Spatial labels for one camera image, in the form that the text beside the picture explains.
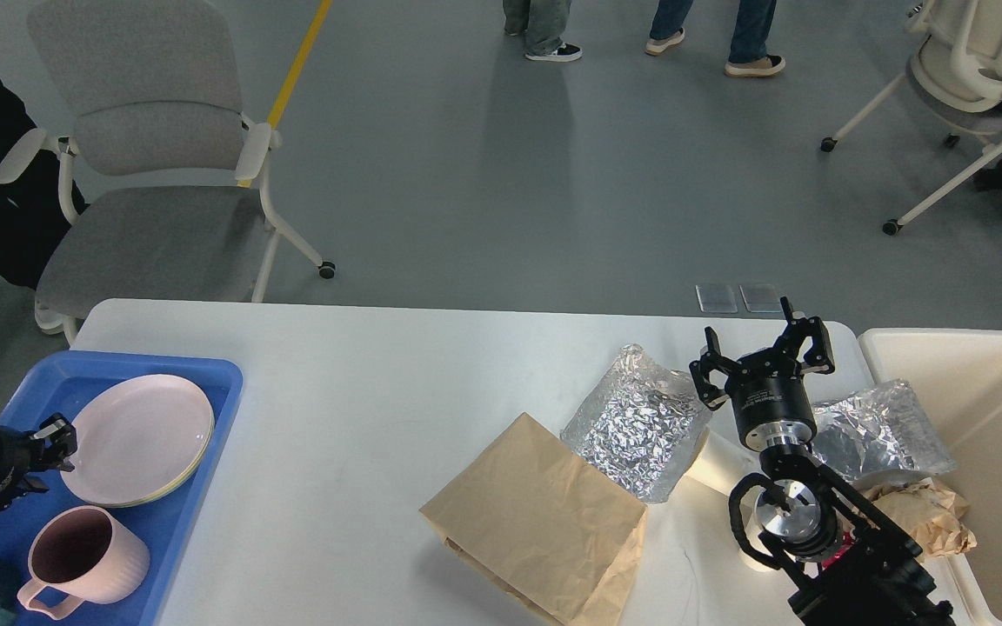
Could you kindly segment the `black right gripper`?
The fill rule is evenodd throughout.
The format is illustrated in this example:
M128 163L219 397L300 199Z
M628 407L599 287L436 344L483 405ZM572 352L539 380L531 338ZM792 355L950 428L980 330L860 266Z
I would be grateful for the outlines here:
M700 401L709 410L719 410L732 401L741 443L762 452L772 445L805 445L818 434L810 397L803 376L831 374L830 333L818 316L795 310L788 297L779 304L786 325L771 352L754 352L729 359L720 351L717 332L707 326L706 346L698 360L691 362L691 379ZM729 392L712 383L711 374L726 376Z

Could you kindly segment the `red item under arm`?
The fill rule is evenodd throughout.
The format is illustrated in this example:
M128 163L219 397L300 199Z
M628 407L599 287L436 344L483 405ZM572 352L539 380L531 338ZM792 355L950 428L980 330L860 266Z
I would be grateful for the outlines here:
M836 546L838 550L836 550L834 554L832 554L830 557L825 558L823 562L820 562L818 564L818 570L823 571L826 568L830 568L832 564L837 562L838 559L842 557L842 555L845 554L847 550L851 549L853 543L854 539L852 539L851 532L844 531L842 536L840 536L840 543L838 544L838 546Z

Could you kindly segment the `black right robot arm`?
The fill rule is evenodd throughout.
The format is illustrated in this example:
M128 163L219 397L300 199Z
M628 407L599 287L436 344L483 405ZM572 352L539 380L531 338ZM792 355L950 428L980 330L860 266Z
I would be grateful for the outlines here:
M788 603L805 625L951 625L952 604L930 598L936 583L919 544L812 455L818 427L804 376L834 372L830 334L778 301L785 328L773 345L731 359L707 328L689 365L701 402L729 403L740 443L758 456L759 471L728 498L739 549L792 580Z

